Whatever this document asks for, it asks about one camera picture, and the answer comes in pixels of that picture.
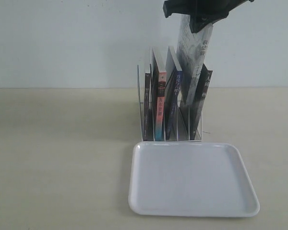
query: white wall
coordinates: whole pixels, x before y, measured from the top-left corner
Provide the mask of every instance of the white wall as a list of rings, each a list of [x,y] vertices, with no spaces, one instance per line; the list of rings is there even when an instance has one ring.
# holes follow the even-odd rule
[[[135,87],[144,49],[176,46],[163,0],[0,0],[0,87]],[[288,0],[215,24],[212,86],[288,86]]]

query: book spine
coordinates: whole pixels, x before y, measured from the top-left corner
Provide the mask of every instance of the book spine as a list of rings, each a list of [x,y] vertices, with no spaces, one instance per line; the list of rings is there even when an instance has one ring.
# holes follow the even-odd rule
[[[170,137],[170,133],[171,133],[171,129],[172,129],[174,113],[175,113],[175,109],[177,107],[177,98],[178,98],[178,94],[180,91],[181,79],[182,79],[182,71],[177,71],[177,77],[176,77],[175,86],[174,86],[174,95],[173,95],[171,106],[169,109],[169,117],[168,117],[168,122],[167,122],[167,129],[166,129],[166,139],[167,140]]]
[[[195,139],[198,124],[202,115],[204,101],[208,92],[208,87],[209,87],[211,76],[212,76],[212,70],[207,70],[206,74],[203,75],[204,85],[196,90],[196,98],[194,102],[196,106],[195,106],[195,112],[193,114],[194,121],[193,121],[192,132],[190,133],[190,139],[192,140]]]
[[[149,115],[149,87],[151,74],[145,73],[145,92],[144,92],[144,120],[143,120],[143,141],[148,140],[148,115]]]
[[[156,141],[162,141],[162,126],[163,126],[163,114],[164,114],[164,99],[165,99],[165,86],[166,86],[166,72],[159,73],[158,89],[157,89],[157,102],[156,102],[156,129],[155,139]]]

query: plastic tray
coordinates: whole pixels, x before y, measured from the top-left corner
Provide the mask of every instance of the plastic tray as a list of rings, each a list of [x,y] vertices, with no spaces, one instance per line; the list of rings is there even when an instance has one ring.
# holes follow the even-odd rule
[[[140,142],[129,205],[141,215],[252,217],[259,202],[239,151],[225,143]]]

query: colorful book cover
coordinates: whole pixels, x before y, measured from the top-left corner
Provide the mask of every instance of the colorful book cover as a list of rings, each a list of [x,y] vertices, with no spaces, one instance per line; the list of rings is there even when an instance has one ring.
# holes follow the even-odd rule
[[[155,140],[163,141],[163,115],[167,72],[157,47],[152,48],[152,85],[155,117]]]
[[[165,98],[165,127],[166,140],[170,138],[173,127],[174,113],[177,107],[177,97],[180,91],[182,69],[173,46],[168,47],[166,61],[167,85]]]
[[[177,57],[183,71],[181,94],[186,105],[191,105],[194,100],[213,29],[213,25],[208,24],[200,32],[193,34],[189,22],[190,16],[182,15],[177,46]]]
[[[190,106],[186,105],[184,102],[180,103],[180,110],[186,125],[188,124],[189,119],[188,107],[190,107],[190,140],[194,140],[196,136],[196,131],[201,118],[202,109],[208,92],[211,76],[212,70],[208,70],[207,67],[203,65],[193,103]]]
[[[149,138],[149,95],[150,95],[150,80],[152,77],[150,64],[149,50],[145,54],[144,69],[145,69],[145,83],[144,83],[144,118],[143,118],[143,141]]]

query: book cover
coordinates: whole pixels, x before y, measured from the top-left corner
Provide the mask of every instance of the book cover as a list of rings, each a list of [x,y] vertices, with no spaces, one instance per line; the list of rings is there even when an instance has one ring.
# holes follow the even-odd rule
[[[184,74],[181,83],[181,94],[186,105],[191,105],[194,100],[213,29],[213,25],[208,24],[200,32],[193,34],[190,31],[189,21],[189,15],[182,15],[176,51]]]
[[[155,140],[163,140],[164,98],[167,72],[157,47],[152,48],[152,103],[154,106]]]
[[[188,125],[188,122],[190,122],[189,125],[190,140],[195,139],[196,131],[202,114],[204,101],[208,92],[211,76],[212,76],[212,70],[208,70],[207,67],[203,65],[193,103],[190,106],[186,105],[184,101],[181,101],[180,103],[180,110],[185,124]]]
[[[152,77],[150,52],[145,53],[144,69],[145,69],[145,83],[144,83],[144,116],[143,116],[143,141],[149,138],[149,95],[150,95],[150,80]]]
[[[177,97],[180,91],[182,69],[173,46],[168,47],[166,61],[167,84],[165,91],[165,127],[166,140],[170,138],[174,113],[177,107]]]

